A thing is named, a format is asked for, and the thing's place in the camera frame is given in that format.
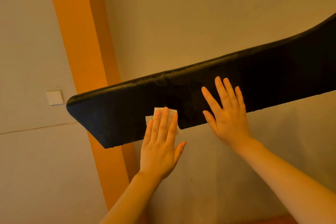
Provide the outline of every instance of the beige wall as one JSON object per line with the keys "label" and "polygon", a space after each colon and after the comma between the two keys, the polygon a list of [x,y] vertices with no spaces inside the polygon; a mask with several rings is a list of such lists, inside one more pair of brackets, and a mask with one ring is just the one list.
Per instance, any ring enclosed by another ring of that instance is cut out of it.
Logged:
{"label": "beige wall", "polygon": [[[336,0],[105,0],[123,81],[279,40],[336,12]],[[336,191],[336,92],[248,114],[252,134]],[[153,223],[239,223],[287,213],[208,125],[184,130],[176,170],[149,205]],[[137,153],[141,142],[134,144]]]}
{"label": "beige wall", "polygon": [[0,0],[0,25],[0,222],[98,223],[86,131],[46,97],[76,94],[53,1]]}

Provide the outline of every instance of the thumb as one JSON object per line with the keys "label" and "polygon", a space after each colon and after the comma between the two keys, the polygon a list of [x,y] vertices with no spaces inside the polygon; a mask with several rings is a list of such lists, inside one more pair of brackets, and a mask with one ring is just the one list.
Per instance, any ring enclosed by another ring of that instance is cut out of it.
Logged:
{"label": "thumb", "polygon": [[187,144],[187,142],[183,141],[183,142],[180,142],[176,146],[175,151],[174,151],[174,167],[176,166],[177,162],[179,161],[180,156],[182,155],[183,149],[184,149],[186,144]]}

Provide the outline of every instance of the right hand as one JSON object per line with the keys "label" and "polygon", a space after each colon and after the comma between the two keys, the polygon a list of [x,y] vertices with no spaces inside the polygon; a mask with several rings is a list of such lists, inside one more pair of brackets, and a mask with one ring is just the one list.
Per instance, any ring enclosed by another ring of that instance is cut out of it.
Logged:
{"label": "right hand", "polygon": [[253,138],[250,135],[245,104],[239,87],[236,87],[235,94],[229,79],[225,78],[223,82],[225,87],[219,76],[215,78],[216,89],[223,108],[220,107],[207,88],[202,87],[203,96],[215,117],[208,111],[203,111],[203,114],[216,137],[224,144],[237,150]]}

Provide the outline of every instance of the orange pillar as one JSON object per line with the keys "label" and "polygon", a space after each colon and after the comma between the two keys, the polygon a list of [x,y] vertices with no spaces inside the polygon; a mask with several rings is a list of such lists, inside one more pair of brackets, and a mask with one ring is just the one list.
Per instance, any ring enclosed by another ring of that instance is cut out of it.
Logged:
{"label": "orange pillar", "polygon": [[[120,82],[104,0],[53,0],[77,93]],[[89,140],[107,209],[137,172],[133,145],[104,149]]]}

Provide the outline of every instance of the light switch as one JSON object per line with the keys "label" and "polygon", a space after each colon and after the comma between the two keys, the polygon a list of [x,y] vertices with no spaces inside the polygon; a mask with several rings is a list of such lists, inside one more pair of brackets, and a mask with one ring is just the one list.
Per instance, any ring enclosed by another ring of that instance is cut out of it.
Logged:
{"label": "light switch", "polygon": [[47,98],[48,98],[49,105],[64,104],[62,91],[60,90],[47,92]]}

